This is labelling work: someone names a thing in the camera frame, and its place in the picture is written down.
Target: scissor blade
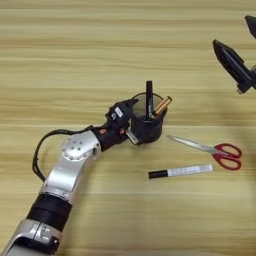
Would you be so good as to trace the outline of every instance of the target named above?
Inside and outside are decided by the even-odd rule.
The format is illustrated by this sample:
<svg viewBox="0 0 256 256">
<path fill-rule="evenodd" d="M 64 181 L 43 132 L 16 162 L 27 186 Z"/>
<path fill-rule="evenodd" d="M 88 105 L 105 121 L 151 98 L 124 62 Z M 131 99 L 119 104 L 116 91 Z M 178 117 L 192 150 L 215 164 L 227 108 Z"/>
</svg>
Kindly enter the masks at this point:
<svg viewBox="0 0 256 256">
<path fill-rule="evenodd" d="M 170 139 L 173 139 L 175 141 L 178 141 L 180 143 L 183 143 L 185 145 L 188 145 L 192 148 L 197 148 L 197 149 L 200 149 L 202 151 L 206 151 L 210 154 L 218 153 L 218 154 L 221 154 L 221 155 L 226 155 L 226 153 L 221 152 L 221 151 L 215 149 L 214 147 L 209 147 L 209 146 L 206 146 L 206 145 L 203 145 L 203 144 L 191 141 L 191 140 L 186 140 L 186 139 L 182 139 L 182 138 L 171 136 L 171 135 L 167 135 L 167 137 L 170 138 Z"/>
</svg>

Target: marker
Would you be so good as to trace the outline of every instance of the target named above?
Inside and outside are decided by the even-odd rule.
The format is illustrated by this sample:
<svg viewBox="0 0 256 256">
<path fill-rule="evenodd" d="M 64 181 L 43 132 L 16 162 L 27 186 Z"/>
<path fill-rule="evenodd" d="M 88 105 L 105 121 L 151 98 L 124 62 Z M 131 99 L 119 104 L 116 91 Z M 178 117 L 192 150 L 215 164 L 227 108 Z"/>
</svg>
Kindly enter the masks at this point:
<svg viewBox="0 0 256 256">
<path fill-rule="evenodd" d="M 163 178 L 163 177 L 173 177 L 173 176 L 184 176 L 190 174 L 198 174 L 204 172 L 212 172 L 213 166 L 211 164 L 207 165 L 196 165 L 196 166 L 188 166 L 176 169 L 166 169 L 159 171 L 152 171 L 148 173 L 149 179 L 154 178 Z"/>
<path fill-rule="evenodd" d="M 149 120 L 153 113 L 153 83 L 147 81 L 146 83 L 146 119 Z"/>
<path fill-rule="evenodd" d="M 171 97 L 167 97 L 166 99 L 162 100 L 154 109 L 151 118 L 154 118 L 158 115 L 160 115 L 163 111 L 165 111 L 168 107 L 168 105 L 172 102 L 172 98 Z"/>
</svg>

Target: black marker cap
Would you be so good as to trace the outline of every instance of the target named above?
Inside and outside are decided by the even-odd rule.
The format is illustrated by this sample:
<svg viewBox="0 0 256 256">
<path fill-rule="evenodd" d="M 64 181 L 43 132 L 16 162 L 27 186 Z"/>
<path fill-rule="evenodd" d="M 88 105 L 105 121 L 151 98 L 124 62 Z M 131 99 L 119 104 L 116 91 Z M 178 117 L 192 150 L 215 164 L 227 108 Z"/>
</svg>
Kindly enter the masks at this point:
<svg viewBox="0 0 256 256">
<path fill-rule="evenodd" d="M 153 171 L 148 173 L 149 179 L 168 177 L 167 170 Z"/>
</svg>

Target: black pen holder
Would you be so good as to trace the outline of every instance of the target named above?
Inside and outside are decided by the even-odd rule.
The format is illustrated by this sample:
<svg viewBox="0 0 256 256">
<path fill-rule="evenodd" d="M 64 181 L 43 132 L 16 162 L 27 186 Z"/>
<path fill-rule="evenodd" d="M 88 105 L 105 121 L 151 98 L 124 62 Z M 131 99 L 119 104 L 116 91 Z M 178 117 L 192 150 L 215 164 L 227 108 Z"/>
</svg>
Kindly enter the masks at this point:
<svg viewBox="0 0 256 256">
<path fill-rule="evenodd" d="M 156 141 L 162 134 L 163 120 L 167 109 L 156 117 L 148 118 L 146 116 L 146 93 L 139 93 L 133 99 L 138 101 L 132 106 L 131 132 L 137 137 L 139 144 Z M 153 109 L 162 100 L 161 96 L 154 93 Z"/>
</svg>

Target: white marker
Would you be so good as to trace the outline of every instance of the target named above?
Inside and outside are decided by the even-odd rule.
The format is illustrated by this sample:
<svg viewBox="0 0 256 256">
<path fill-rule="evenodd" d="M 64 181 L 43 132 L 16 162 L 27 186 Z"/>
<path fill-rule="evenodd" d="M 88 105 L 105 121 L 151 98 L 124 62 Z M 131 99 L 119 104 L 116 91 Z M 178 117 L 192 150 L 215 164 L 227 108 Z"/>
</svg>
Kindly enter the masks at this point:
<svg viewBox="0 0 256 256">
<path fill-rule="evenodd" d="M 188 166 L 188 167 L 176 168 L 176 169 L 152 171 L 148 173 L 148 177 L 149 179 L 154 179 L 154 178 L 183 176 L 183 175 L 212 172 L 212 171 L 213 171 L 213 166 L 211 164 L 196 165 L 196 166 Z"/>
</svg>

